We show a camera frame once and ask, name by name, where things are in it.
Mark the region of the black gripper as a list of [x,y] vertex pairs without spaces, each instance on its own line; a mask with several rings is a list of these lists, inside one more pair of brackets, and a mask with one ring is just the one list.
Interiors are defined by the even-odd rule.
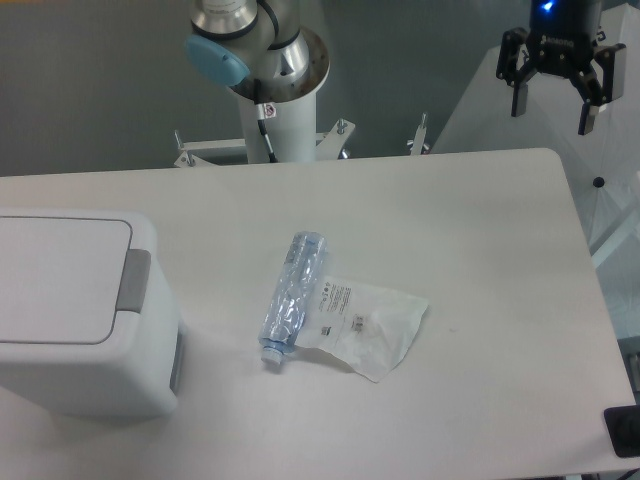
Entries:
[[[512,117],[525,114],[536,73],[569,79],[578,91],[581,136],[593,130],[602,106],[623,95],[627,45],[594,46],[601,10],[601,1],[532,1],[529,33],[517,27],[503,34],[496,77],[513,89]],[[528,57],[519,68],[524,45]]]

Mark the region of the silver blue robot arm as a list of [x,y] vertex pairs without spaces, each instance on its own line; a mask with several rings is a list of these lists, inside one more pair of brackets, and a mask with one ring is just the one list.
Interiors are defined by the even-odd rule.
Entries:
[[[310,55],[289,64],[304,42],[297,1],[193,1],[185,50],[194,67],[225,87],[248,85],[250,98],[278,101],[310,75]],[[511,114],[526,111],[528,82],[537,74],[571,82],[583,105],[578,132],[590,133],[599,109],[624,92],[626,47],[597,39],[599,1],[534,1],[529,26],[506,31],[496,76],[513,90]]]

